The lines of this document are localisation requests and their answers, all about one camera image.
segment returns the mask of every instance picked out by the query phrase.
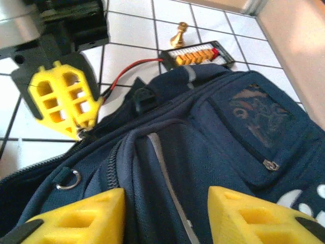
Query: white logo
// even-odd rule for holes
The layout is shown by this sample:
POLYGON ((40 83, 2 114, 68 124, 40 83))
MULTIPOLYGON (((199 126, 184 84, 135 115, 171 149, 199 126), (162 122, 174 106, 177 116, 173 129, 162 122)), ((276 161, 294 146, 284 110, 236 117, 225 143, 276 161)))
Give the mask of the white logo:
MULTIPOLYGON (((277 202, 277 204, 284 206, 284 207, 288 207, 291 208, 292 205, 294 204, 294 202, 298 199, 298 197, 301 195, 303 191, 296 189, 296 190, 292 190, 290 192, 285 193, 282 197, 280 197, 279 201, 277 202)), ((317 187, 317 193, 318 195, 325 199, 325 185, 319 185, 317 187)), ((307 214, 311 217, 314 217, 314 213, 313 210, 311 209, 311 207, 306 204, 306 203, 300 203, 298 206, 298 209, 300 212, 303 212, 304 214, 307 214)), ((316 217, 314 217, 322 226, 325 227, 325 211, 320 211, 316 217)))

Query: red wire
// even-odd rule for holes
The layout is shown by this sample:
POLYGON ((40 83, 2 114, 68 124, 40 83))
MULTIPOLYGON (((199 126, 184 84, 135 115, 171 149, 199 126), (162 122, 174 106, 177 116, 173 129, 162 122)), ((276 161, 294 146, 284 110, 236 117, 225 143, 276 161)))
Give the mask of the red wire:
POLYGON ((110 87, 110 90, 113 90, 119 80, 119 78, 121 78, 122 75, 124 75, 128 70, 132 69, 134 66, 136 65, 140 65, 140 64, 144 64, 147 62, 151 62, 151 61, 158 61, 158 62, 162 62, 163 59, 162 58, 148 58, 148 59, 141 59, 138 60, 132 64, 130 64, 129 66, 127 66, 124 70, 122 70, 119 75, 116 77, 116 79, 114 80, 113 84, 110 87))

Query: cable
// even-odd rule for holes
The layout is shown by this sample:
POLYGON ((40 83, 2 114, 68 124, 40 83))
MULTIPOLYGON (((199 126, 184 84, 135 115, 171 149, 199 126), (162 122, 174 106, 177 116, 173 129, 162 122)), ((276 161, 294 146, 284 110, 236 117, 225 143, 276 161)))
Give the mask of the cable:
POLYGON ((132 64, 130 64, 129 66, 127 66, 124 70, 122 70, 118 76, 116 77, 116 79, 114 80, 114 82, 111 84, 111 86, 106 89, 102 94, 101 97, 103 97, 104 102, 107 100, 107 98, 111 95, 113 89, 115 88, 115 86, 117 85, 118 80, 121 78, 121 76, 123 76, 127 71, 129 71, 130 69, 134 68, 135 66, 138 66, 140 64, 144 64, 147 62, 152 62, 152 61, 158 61, 158 62, 162 62, 163 59, 162 58, 148 58, 148 59, 141 59, 138 60, 132 64))

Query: balance charger board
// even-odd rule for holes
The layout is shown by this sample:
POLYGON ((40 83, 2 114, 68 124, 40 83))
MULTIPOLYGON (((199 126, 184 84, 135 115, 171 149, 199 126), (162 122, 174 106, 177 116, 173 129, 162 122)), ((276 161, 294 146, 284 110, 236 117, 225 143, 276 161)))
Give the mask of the balance charger board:
POLYGON ((235 60, 217 41, 161 51, 159 58, 169 71, 182 65, 215 63, 230 68, 235 60))

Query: zipper pull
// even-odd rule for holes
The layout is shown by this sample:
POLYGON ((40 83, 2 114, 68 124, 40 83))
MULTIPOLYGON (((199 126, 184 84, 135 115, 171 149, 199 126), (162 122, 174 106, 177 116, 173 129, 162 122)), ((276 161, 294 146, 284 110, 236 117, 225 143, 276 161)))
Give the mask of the zipper pull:
POLYGON ((280 168, 280 166, 277 163, 267 159, 264 159, 263 165, 270 171, 277 171, 280 168))

